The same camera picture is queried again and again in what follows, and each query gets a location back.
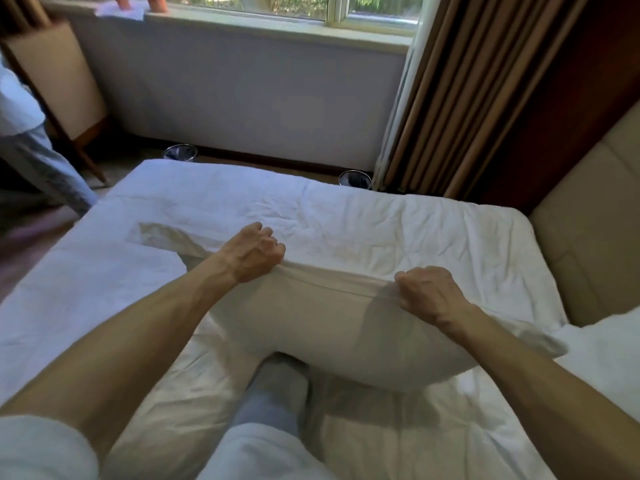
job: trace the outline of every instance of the headboard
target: headboard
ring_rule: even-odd
[[[640,305],[640,102],[533,211],[569,320]]]

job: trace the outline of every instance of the brown curtain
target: brown curtain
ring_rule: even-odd
[[[0,35],[28,33],[48,27],[49,16],[39,0],[0,0]]]
[[[439,0],[423,53],[410,51],[377,188],[464,199],[587,1]]]

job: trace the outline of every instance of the forearm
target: forearm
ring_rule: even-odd
[[[454,336],[495,381],[558,479],[640,478],[640,425],[603,395],[482,312]]]
[[[102,459],[206,311],[233,286],[222,261],[168,283],[78,340],[0,408],[0,415],[64,422],[82,432]]]

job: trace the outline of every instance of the mattress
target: mattress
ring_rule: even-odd
[[[228,236],[272,227],[287,259],[389,280],[444,266],[465,295],[545,331],[566,316],[529,221],[513,209],[379,194],[240,166],[146,161],[116,185],[0,306],[0,401],[71,343],[180,276],[140,222]],[[257,365],[206,316],[140,406],[103,477],[191,479]],[[475,368],[409,394],[314,371],[304,441],[343,479],[544,479],[551,473],[491,379]]]

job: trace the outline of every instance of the person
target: person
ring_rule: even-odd
[[[0,408],[0,477],[96,479],[99,466],[198,322],[279,264],[285,247],[251,224],[199,266],[78,340]],[[640,478],[640,426],[472,305],[438,267],[396,274],[399,305],[466,348],[491,375],[560,480]],[[254,375],[201,480],[333,479],[298,425],[305,366],[282,354]]]
[[[0,54],[0,158],[53,200],[84,216],[98,202],[44,129],[44,113]]]

